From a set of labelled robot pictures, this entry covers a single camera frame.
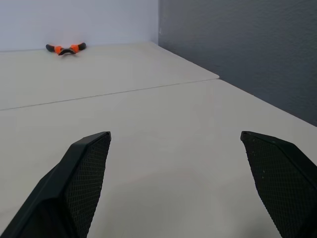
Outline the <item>orange and black pliers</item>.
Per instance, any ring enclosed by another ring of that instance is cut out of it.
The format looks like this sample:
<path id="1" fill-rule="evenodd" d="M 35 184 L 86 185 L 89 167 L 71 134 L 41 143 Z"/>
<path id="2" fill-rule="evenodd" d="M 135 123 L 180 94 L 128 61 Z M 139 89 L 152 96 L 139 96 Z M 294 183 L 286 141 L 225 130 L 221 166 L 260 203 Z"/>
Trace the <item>orange and black pliers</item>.
<path id="1" fill-rule="evenodd" d="M 46 49 L 51 52 L 51 53 L 56 53 L 59 56 L 62 56 L 64 54 L 77 54 L 78 52 L 86 49 L 86 44 L 85 43 L 81 43 L 81 44 L 77 44 L 77 45 L 71 45 L 69 48 L 64 48 L 62 46 L 53 46 L 53 45 L 49 45 L 46 44 Z"/>

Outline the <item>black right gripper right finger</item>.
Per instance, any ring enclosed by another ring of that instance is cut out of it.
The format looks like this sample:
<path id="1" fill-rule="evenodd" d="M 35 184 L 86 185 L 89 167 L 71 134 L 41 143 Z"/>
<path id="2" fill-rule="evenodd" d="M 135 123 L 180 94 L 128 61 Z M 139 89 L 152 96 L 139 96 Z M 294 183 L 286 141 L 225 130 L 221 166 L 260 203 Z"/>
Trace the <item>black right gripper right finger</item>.
<path id="1" fill-rule="evenodd" d="M 317 165 L 295 144 L 242 131 L 258 195 L 282 238 L 317 238 Z"/>

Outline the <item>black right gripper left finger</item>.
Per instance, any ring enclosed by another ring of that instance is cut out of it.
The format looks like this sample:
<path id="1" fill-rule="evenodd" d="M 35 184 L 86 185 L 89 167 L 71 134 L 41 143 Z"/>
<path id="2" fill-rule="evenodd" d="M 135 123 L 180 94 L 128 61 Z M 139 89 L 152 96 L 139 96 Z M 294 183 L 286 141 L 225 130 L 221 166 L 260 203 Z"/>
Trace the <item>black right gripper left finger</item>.
<path id="1" fill-rule="evenodd" d="M 100 199 L 110 132 L 71 144 L 32 190 L 0 238 L 87 238 Z"/>

